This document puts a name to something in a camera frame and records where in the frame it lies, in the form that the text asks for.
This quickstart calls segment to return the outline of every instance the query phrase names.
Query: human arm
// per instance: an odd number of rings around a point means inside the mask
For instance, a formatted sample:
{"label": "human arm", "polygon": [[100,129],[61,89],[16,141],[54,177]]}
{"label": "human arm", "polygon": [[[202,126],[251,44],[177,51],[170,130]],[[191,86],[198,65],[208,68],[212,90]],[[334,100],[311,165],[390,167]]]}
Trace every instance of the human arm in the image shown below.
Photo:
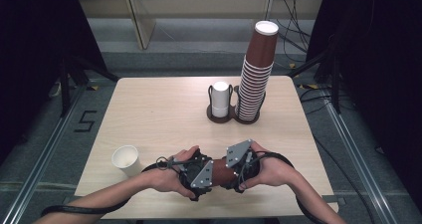
{"label": "human arm", "polygon": [[[256,142],[251,145],[252,149],[263,155],[268,150]],[[252,188],[259,184],[281,186],[287,184],[296,194],[305,208],[317,219],[325,223],[345,223],[331,207],[323,201],[307,180],[294,168],[276,158],[263,158],[260,160],[260,173],[240,185],[241,190]]]}
{"label": "human arm", "polygon": [[[177,160],[184,161],[189,159],[193,153],[198,149],[198,146],[193,146],[189,150],[181,150],[174,155]],[[151,169],[142,172],[125,181],[106,187],[102,190],[91,193],[85,197],[69,203],[69,206],[86,207],[86,208],[103,208],[115,206],[116,204],[127,200],[134,194],[153,188],[159,192],[175,191],[182,196],[194,198],[195,194],[183,187],[178,179],[178,174],[172,169]],[[73,214],[54,212],[40,218],[35,223],[95,223],[104,215],[95,214]]]}

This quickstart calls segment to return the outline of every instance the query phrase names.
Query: gray floor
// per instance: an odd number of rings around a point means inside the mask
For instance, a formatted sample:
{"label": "gray floor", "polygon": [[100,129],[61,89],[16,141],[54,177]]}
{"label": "gray floor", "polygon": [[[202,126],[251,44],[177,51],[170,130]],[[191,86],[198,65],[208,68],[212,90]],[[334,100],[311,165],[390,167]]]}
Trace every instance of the gray floor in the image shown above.
{"label": "gray floor", "polygon": [[[90,23],[108,69],[121,77],[238,76],[251,36],[249,20],[159,20],[148,49],[140,51],[129,20],[98,19],[91,20]],[[305,31],[311,32],[313,21],[303,21],[301,24]],[[298,37],[291,38],[299,42]],[[279,39],[273,76],[286,74],[290,64],[301,64],[289,60],[285,55],[284,45]],[[305,58],[303,52],[290,45],[286,45],[286,51],[295,60]],[[316,68],[312,68],[300,74],[294,78],[294,83],[314,84],[315,71]],[[89,73],[89,76],[92,79],[101,79],[94,73]],[[104,82],[96,90],[84,91],[20,223],[34,221],[45,207],[62,203],[73,195],[113,89],[113,83]],[[300,96],[307,89],[297,88],[297,91]],[[377,144],[358,109],[348,99],[345,90],[341,94],[341,117],[388,200],[397,223],[422,223],[421,214],[388,160],[374,150]],[[308,92],[304,99],[319,96],[321,92],[316,90]],[[325,102],[323,99],[315,99],[303,103],[311,130],[369,204],[375,223],[382,223]],[[76,129],[87,127],[86,124],[79,123],[84,111],[96,111],[87,114],[88,119],[95,121],[93,128],[90,132],[75,132]],[[28,141],[17,145],[0,167],[0,217],[7,213],[22,183],[30,174],[58,122],[60,113],[61,98],[52,97],[34,120],[32,128],[27,131]],[[368,213],[349,181],[331,157],[320,146],[318,148],[334,193],[341,202],[339,214],[347,223],[370,223]],[[280,221],[311,223],[305,217],[283,217]],[[103,220],[101,223],[127,222]]]}

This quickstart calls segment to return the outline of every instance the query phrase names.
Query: stack of paper cups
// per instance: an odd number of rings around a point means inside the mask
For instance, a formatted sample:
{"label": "stack of paper cups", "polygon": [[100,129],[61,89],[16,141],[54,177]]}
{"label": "stack of paper cups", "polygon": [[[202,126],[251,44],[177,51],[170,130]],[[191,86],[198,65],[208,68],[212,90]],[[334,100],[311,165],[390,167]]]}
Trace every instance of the stack of paper cups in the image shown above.
{"label": "stack of paper cups", "polygon": [[235,114],[244,121],[254,120],[263,102],[274,63],[279,27],[269,21],[255,25],[242,68]]}

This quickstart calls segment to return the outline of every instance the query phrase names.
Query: wooden table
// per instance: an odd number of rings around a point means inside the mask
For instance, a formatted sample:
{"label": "wooden table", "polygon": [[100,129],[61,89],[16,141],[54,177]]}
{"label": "wooden table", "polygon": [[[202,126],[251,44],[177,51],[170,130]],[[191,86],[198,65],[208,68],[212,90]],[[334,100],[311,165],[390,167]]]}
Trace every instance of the wooden table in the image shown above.
{"label": "wooden table", "polygon": [[[289,77],[270,77],[261,115],[253,124],[234,119],[215,123],[208,119],[208,87],[217,81],[233,86],[240,77],[125,78],[114,90],[102,126],[82,174],[76,195],[83,196],[126,179],[111,164],[112,153],[125,144],[135,145],[143,166],[159,156],[199,144],[213,158],[226,155],[226,147],[254,139],[287,157],[320,195],[333,195],[298,94]],[[231,104],[235,104],[233,94]],[[334,210],[336,203],[330,203]],[[274,217],[302,215],[287,186],[257,186],[243,194],[222,187],[191,202],[177,193],[148,189],[133,196],[109,219]]]}

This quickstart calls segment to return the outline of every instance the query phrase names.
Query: black cable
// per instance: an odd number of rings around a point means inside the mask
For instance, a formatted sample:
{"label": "black cable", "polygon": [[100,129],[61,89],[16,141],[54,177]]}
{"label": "black cable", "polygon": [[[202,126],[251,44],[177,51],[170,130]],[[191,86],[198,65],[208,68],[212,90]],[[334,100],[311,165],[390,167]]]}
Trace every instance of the black cable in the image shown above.
{"label": "black cable", "polygon": [[87,208],[87,207],[76,207],[76,206],[67,206],[67,205],[49,206],[43,210],[43,212],[41,213],[41,216],[43,217],[52,212],[78,213],[78,214],[90,214],[90,215],[107,214],[124,206],[128,201],[129,199],[124,200],[120,203],[117,203],[114,206],[104,207],[104,208]]}
{"label": "black cable", "polygon": [[306,112],[305,114],[311,114],[311,113],[313,113],[313,112],[319,112],[320,110],[322,110],[324,107],[326,107],[327,105],[328,105],[329,103],[326,103],[325,105],[323,105],[322,107],[320,107],[320,108],[318,108],[318,109],[316,109],[316,110],[313,110],[313,111],[311,111],[311,112]]}
{"label": "black cable", "polygon": [[290,40],[289,38],[287,38],[285,35],[283,35],[282,33],[279,32],[279,37],[281,37],[283,40],[287,41],[288,43],[290,43],[292,46],[298,48],[299,50],[301,50],[302,52],[306,53],[307,50],[305,50],[304,48],[302,48],[301,46],[299,46],[298,44],[296,44],[294,41]]}
{"label": "black cable", "polygon": [[[257,151],[255,153],[261,153],[261,152],[263,152],[264,155],[268,153],[267,151]],[[255,162],[258,162],[263,157],[265,157],[264,155],[257,156],[256,158],[252,159],[249,163],[245,163],[245,164],[242,165],[241,171],[240,171],[239,176],[238,176],[238,185],[239,186],[240,186],[240,184],[245,183],[245,181],[246,181],[245,175],[244,175],[245,168],[248,169],[252,164],[254,164]]]}
{"label": "black cable", "polygon": [[196,160],[196,159],[189,159],[189,160],[186,160],[186,161],[174,161],[173,157],[168,159],[164,156],[160,156],[155,161],[155,167],[160,169],[160,170],[173,169],[177,174],[180,174],[180,172],[177,171],[173,167],[173,165],[184,165],[184,164],[190,164],[190,163],[197,163],[199,161]]}
{"label": "black cable", "polygon": [[[267,158],[267,157],[274,157],[278,160],[281,160],[282,162],[286,163],[287,165],[289,165],[292,168],[295,168],[293,166],[293,164],[283,155],[276,153],[276,152],[268,152],[268,151],[260,151],[260,152],[264,152],[264,155],[261,155],[257,158],[255,158],[254,160],[251,161],[250,164],[253,164],[254,162],[260,161],[262,158]],[[304,215],[310,219],[312,222],[316,223],[316,224],[325,224],[325,222],[323,222],[322,220],[319,220],[317,217],[315,217],[313,214],[311,214],[311,212],[304,206],[304,204],[302,204],[301,200],[299,200],[298,196],[296,197],[296,201],[298,203],[299,208],[301,209],[301,211],[304,213]]]}
{"label": "black cable", "polygon": [[[287,37],[287,36],[288,36],[288,31],[289,31],[289,29],[288,29],[288,30],[286,30],[286,33],[285,33],[284,37]],[[290,60],[292,60],[292,61],[294,61],[294,62],[305,62],[305,61],[299,61],[299,60],[293,59],[293,58],[291,58],[291,57],[288,55],[288,53],[286,52],[286,40],[283,40],[283,51],[285,52],[285,56],[286,56],[287,58],[289,58]]]}
{"label": "black cable", "polygon": [[[283,27],[283,28],[285,28],[285,29],[288,29],[288,30],[289,30],[289,32],[294,32],[294,33],[300,33],[300,32],[301,32],[301,31],[294,30],[294,29],[292,29],[292,28],[288,28],[288,27],[286,27],[285,25],[283,25],[283,23],[282,23],[282,22],[280,22],[280,21],[279,21],[279,19],[276,19],[276,21],[277,21],[277,23],[278,23],[280,26],[282,26],[282,27]],[[302,31],[302,33],[303,33],[305,36],[307,36],[307,37],[310,37],[310,36],[311,36],[310,34],[308,34],[308,33],[304,32],[304,31]]]}
{"label": "black cable", "polygon": [[293,10],[291,10],[291,8],[290,8],[290,6],[289,6],[289,4],[288,4],[288,2],[286,0],[283,0],[283,1],[285,2],[286,7],[288,8],[289,14],[291,16],[291,20],[290,20],[289,25],[288,25],[288,31],[290,30],[290,24],[293,22],[293,24],[295,25],[295,27],[298,29],[298,32],[300,34],[301,41],[302,41],[304,47],[307,50],[308,49],[307,48],[308,41],[307,41],[307,39],[304,36],[304,32],[302,31],[301,27],[299,26],[298,13],[297,13],[297,10],[296,10],[296,1],[297,0],[293,0]]}
{"label": "black cable", "polygon": [[356,107],[352,107],[352,108],[350,108],[350,107],[347,107],[347,106],[345,106],[345,105],[342,105],[342,104],[339,104],[342,108],[345,108],[346,110],[349,110],[349,111],[353,111],[353,112],[357,112],[357,108]]}
{"label": "black cable", "polygon": [[302,100],[301,103],[305,103],[305,102],[310,102],[310,101],[314,101],[314,100],[320,100],[320,99],[327,99],[327,98],[331,98],[332,95],[325,95],[325,96],[318,96],[318,97],[313,97],[313,98],[308,98],[306,100]]}
{"label": "black cable", "polygon": [[307,93],[309,93],[309,92],[312,92],[312,91],[320,91],[320,90],[328,90],[328,89],[330,89],[330,88],[316,88],[316,89],[309,89],[309,90],[307,90],[307,91],[305,91],[303,94],[301,94],[301,96],[299,97],[299,101],[301,101],[302,102],[302,98],[307,94]]}
{"label": "black cable", "polygon": [[331,158],[331,160],[335,163],[335,165],[337,165],[338,169],[341,171],[341,173],[344,175],[344,177],[347,179],[347,181],[350,183],[351,187],[354,189],[354,191],[357,193],[357,195],[359,196],[360,200],[362,201],[363,205],[366,208],[366,211],[369,215],[370,221],[372,224],[375,223],[375,220],[373,219],[373,215],[372,212],[369,208],[369,205],[367,204],[366,200],[363,198],[363,195],[360,193],[359,189],[357,189],[356,185],[354,184],[354,182],[351,180],[351,178],[347,175],[347,173],[344,171],[344,169],[342,168],[342,166],[339,164],[339,162],[334,158],[334,156],[328,151],[328,149],[326,149],[326,147],[324,145],[322,145],[322,143],[317,139],[317,137],[313,134],[314,139],[316,140],[316,143],[325,151],[325,153]]}

